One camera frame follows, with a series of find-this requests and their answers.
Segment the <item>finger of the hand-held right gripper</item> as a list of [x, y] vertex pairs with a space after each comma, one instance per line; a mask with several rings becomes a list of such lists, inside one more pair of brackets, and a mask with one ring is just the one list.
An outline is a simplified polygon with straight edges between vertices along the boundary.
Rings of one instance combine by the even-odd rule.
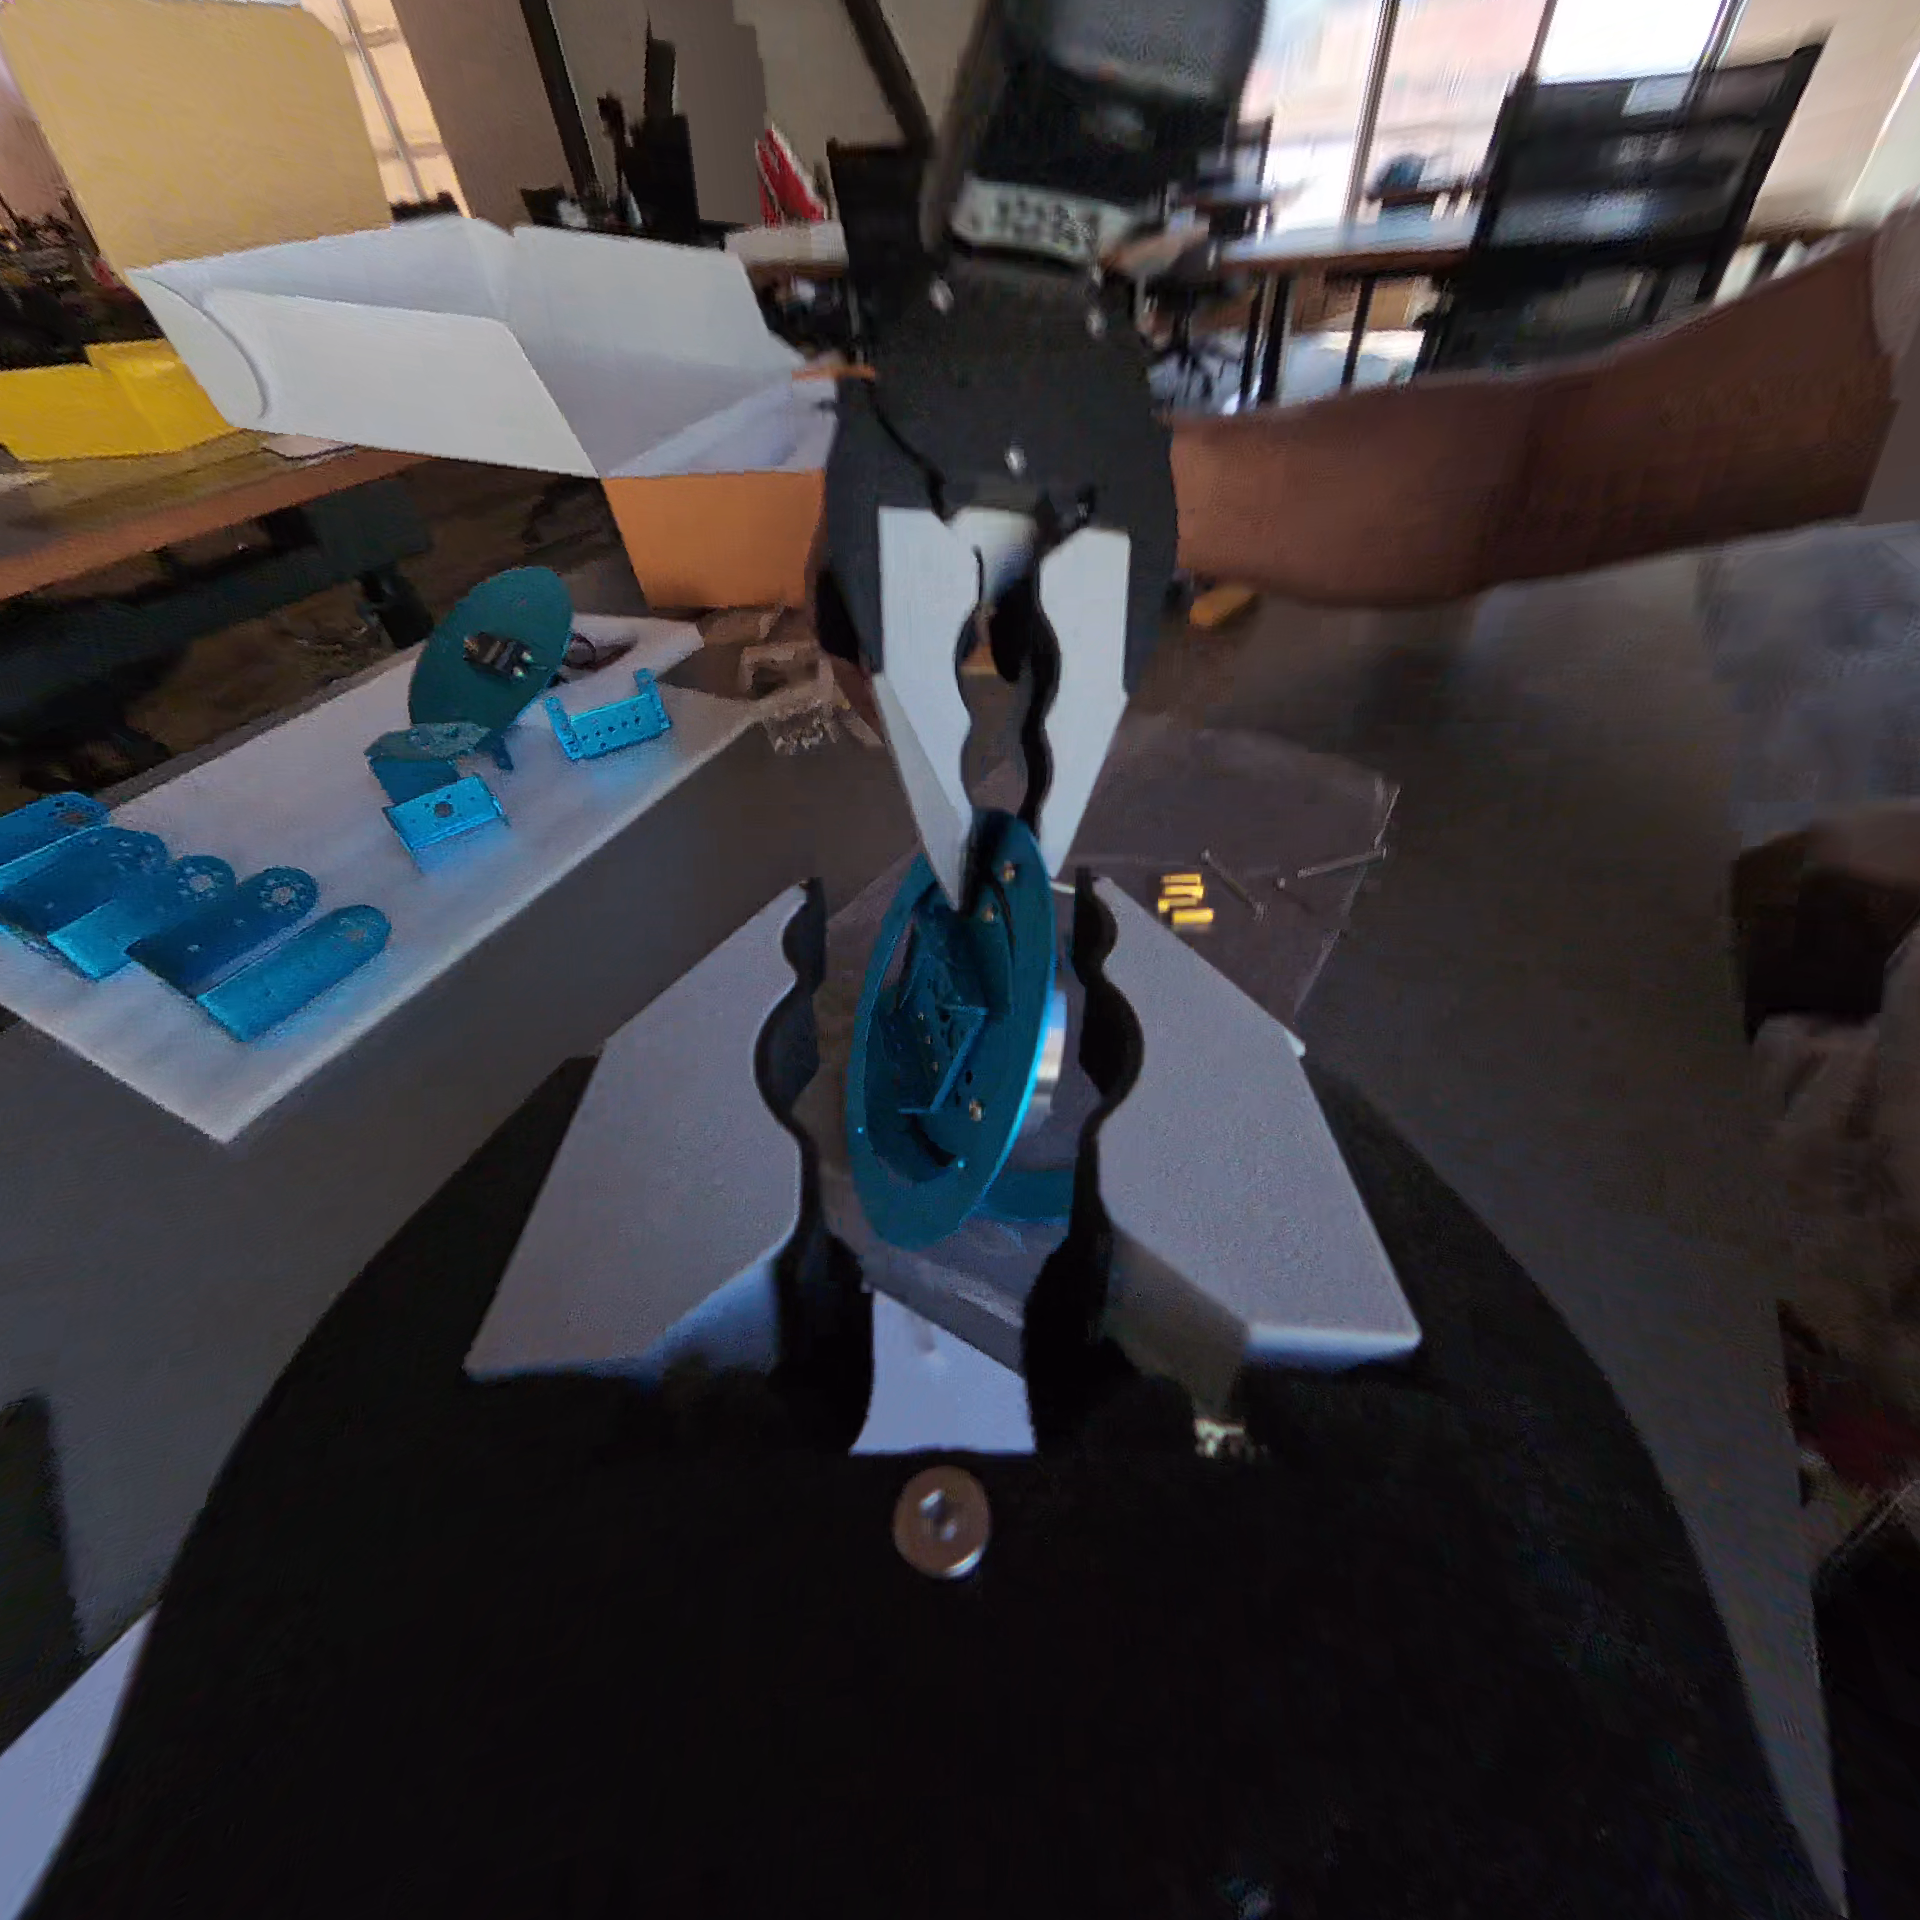
[[918, 846], [952, 907], [970, 888], [973, 802], [963, 660], [976, 616], [1026, 576], [1035, 521], [1003, 507], [877, 510], [880, 665], [873, 692]]
[[993, 608], [993, 659], [1016, 691], [1019, 819], [1049, 878], [1072, 841], [1129, 704], [1128, 536], [1088, 526], [1037, 554]]

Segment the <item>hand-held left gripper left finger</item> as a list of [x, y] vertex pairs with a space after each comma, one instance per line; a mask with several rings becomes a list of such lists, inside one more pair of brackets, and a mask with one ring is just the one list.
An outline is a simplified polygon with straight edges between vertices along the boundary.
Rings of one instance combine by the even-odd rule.
[[797, 1114], [822, 1064], [826, 935], [826, 888], [790, 886], [602, 1047], [472, 1380], [755, 1377], [805, 1442], [852, 1449], [873, 1299]]

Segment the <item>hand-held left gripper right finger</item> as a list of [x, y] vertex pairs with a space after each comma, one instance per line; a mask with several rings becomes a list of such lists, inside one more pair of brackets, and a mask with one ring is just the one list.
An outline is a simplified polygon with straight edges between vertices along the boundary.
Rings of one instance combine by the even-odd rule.
[[1116, 881], [1077, 874], [1068, 1231], [1026, 1297], [1026, 1403], [1059, 1447], [1134, 1379], [1234, 1422], [1272, 1377], [1397, 1364], [1424, 1334], [1289, 1027]]

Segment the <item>large clear plastic bag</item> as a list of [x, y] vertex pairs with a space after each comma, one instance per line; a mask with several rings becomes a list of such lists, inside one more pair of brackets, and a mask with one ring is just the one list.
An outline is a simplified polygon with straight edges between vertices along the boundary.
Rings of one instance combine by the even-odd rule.
[[[1400, 788], [1347, 760], [1305, 752], [1272, 735], [1189, 728], [1166, 715], [1121, 726], [1062, 883], [1081, 868], [1110, 878], [1154, 920], [1166, 874], [1202, 874], [1211, 928], [1185, 935], [1198, 958], [1300, 1035], [1302, 1010], [1371, 871], [1275, 892], [1273, 878], [1305, 864], [1382, 846]], [[1211, 848], [1264, 902], [1252, 918], [1202, 868]], [[828, 974], [814, 1009], [822, 1067], [805, 1119], [822, 1159], [822, 1208], [868, 1287], [930, 1334], [1019, 1367], [1024, 1299], [1062, 1226], [972, 1218], [926, 1254], [901, 1254], [867, 1223], [849, 1170], [845, 1066], [861, 978], [907, 857], [877, 876], [828, 927]]]

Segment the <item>round bearing with blue bracket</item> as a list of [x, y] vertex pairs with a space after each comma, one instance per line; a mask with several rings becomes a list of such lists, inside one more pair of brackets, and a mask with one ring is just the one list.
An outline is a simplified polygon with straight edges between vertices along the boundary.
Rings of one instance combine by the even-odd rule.
[[915, 1169], [1035, 1162], [1065, 1070], [1056, 902], [985, 890], [970, 915], [936, 881], [901, 892], [875, 945], [861, 1094]]

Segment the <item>person's right forearm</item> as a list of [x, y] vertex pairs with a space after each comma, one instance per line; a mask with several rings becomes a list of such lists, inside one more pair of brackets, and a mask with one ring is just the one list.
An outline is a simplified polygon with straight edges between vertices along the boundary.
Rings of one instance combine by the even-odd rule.
[[1918, 206], [1611, 351], [1177, 417], [1180, 571], [1424, 608], [1851, 519], [1915, 344]]

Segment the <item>grey desk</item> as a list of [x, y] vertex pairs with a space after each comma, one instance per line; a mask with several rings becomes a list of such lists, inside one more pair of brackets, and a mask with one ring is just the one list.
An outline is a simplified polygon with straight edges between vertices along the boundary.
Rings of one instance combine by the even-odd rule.
[[[1696, 566], [1497, 592], [1476, 612], [1269, 607], [1171, 643], [1142, 696], [1400, 787], [1393, 855], [1305, 1003], [1363, 1094], [1553, 1297], [1638, 1424], [1714, 1585], [1768, 1759], [1821, 1872], [1915, 1915], [1915, 1540], [1812, 1572], [1789, 1462], [1788, 1217], [1728, 922], [1733, 726]], [[53, 1419], [54, 1678], [142, 1617], [245, 1419], [347, 1278], [581, 1041], [413, 1100], [312, 1089], [246, 1151], [20, 1024], [4, 1034], [4, 1403]]]

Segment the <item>pile of small hardware bags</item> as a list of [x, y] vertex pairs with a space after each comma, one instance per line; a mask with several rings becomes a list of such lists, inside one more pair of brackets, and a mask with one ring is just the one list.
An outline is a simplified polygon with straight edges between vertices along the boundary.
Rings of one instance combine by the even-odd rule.
[[829, 655], [811, 617], [795, 608], [723, 608], [696, 623], [701, 689], [753, 708], [782, 756], [852, 744], [877, 752], [877, 704], [867, 672]]

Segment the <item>orange cardboard box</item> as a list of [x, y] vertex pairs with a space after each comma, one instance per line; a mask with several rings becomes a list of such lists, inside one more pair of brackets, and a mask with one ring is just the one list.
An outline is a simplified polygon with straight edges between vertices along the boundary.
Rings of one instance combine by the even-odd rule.
[[235, 427], [604, 490], [657, 608], [797, 608], [832, 385], [729, 251], [441, 216], [130, 281]]

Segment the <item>round blue plate with servo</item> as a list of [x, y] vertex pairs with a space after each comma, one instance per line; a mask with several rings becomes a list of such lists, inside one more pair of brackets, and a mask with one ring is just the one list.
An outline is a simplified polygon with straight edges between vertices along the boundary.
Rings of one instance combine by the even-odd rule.
[[562, 670], [572, 625], [572, 592], [550, 568], [512, 568], [472, 587], [417, 659], [410, 723], [506, 735]]

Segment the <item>white foam sheet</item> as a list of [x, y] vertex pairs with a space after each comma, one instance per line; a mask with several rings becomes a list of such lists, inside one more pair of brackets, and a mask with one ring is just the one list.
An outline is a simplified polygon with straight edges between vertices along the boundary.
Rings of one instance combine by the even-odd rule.
[[523, 718], [512, 735], [517, 769], [488, 775], [508, 823], [460, 838], [420, 868], [387, 825], [366, 763], [366, 745], [405, 718], [410, 675], [410, 660], [378, 670], [115, 809], [170, 850], [224, 857], [238, 878], [301, 868], [322, 912], [376, 905], [392, 939], [370, 967], [268, 1039], [238, 1042], [140, 967], [94, 984], [4, 939], [3, 999], [16, 1017], [6, 1039], [32, 1028], [226, 1145], [498, 930], [547, 907], [566, 878], [757, 728], [753, 704], [668, 684], [670, 731], [570, 761], [547, 718]]

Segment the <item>black office chair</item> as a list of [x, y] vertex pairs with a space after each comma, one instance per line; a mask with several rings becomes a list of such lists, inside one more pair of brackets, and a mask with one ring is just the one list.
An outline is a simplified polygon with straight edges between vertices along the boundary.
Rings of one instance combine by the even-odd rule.
[[1516, 84], [1412, 374], [1537, 369], [1709, 302], [1825, 51]]

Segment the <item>pale yellow board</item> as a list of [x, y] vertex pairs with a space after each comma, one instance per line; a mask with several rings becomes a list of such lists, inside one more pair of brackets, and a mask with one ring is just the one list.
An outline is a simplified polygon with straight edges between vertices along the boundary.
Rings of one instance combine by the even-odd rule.
[[297, 6], [11, 2], [3, 46], [122, 276], [394, 220], [345, 51]]

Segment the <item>wide blue U bracket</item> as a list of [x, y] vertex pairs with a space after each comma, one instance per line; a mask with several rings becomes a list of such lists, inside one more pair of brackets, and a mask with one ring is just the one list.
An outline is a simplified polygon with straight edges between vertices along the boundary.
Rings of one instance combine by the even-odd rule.
[[657, 675], [650, 670], [636, 672], [633, 692], [620, 702], [570, 712], [555, 692], [548, 692], [542, 699], [542, 712], [561, 745], [561, 754], [570, 763], [600, 761], [652, 745], [674, 728]]

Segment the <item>blue round-end U bracket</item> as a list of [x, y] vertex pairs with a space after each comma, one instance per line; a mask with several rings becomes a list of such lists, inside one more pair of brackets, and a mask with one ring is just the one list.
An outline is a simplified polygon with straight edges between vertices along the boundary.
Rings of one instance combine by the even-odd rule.
[[45, 932], [43, 943], [73, 972], [102, 982], [133, 966], [133, 946], [220, 904], [233, 888], [233, 867], [221, 857], [184, 855], [133, 878], [112, 898]]
[[67, 843], [102, 831], [112, 811], [100, 800], [65, 791], [3, 815], [3, 876], [30, 874]]
[[48, 945], [168, 864], [170, 848], [155, 832], [112, 825], [81, 832], [41, 864], [4, 881], [3, 928], [24, 943]]
[[259, 1042], [370, 967], [392, 935], [394, 923], [376, 905], [337, 907], [200, 992], [194, 1003], [232, 1041]]
[[142, 935], [129, 946], [129, 961], [170, 992], [202, 999], [294, 932], [318, 904], [312, 874], [265, 868]]

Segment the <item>small blue servo bracket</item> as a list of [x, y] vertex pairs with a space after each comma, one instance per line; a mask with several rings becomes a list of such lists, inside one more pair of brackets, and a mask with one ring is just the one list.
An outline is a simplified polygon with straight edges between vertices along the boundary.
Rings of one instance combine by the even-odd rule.
[[418, 868], [456, 843], [509, 823], [494, 788], [477, 775], [458, 775], [382, 809], [394, 838]]

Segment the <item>blue flat-top bracket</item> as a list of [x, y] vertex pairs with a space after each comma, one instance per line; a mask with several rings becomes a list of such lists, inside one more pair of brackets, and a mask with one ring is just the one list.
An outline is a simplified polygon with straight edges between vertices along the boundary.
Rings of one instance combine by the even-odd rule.
[[514, 770], [506, 735], [475, 723], [417, 726], [366, 747], [370, 775], [392, 808], [458, 785], [464, 761], [474, 756], [491, 761], [500, 772]]

